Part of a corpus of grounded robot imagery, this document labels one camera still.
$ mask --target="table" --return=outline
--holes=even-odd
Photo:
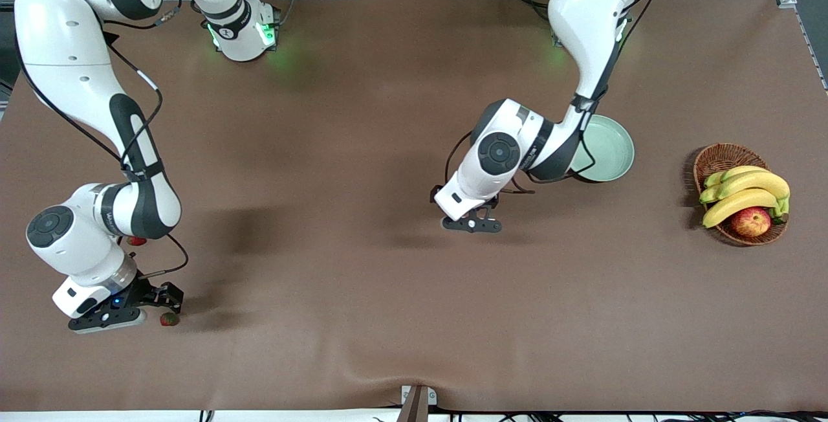
[[[598,110],[633,136],[633,168],[505,195],[497,236],[443,230],[428,193],[487,104],[563,116],[576,66],[520,1],[296,1],[279,50],[245,64],[198,21],[118,41],[165,96],[153,133],[191,256],[168,278],[186,293],[175,328],[151,311],[66,329],[62,276],[24,229],[122,177],[18,82],[0,123],[0,409],[365,407],[402,384],[454,410],[828,409],[828,98],[793,11],[656,0]],[[713,142],[789,181],[777,243],[697,227],[686,161]],[[180,261],[167,240],[136,251],[145,271]]]

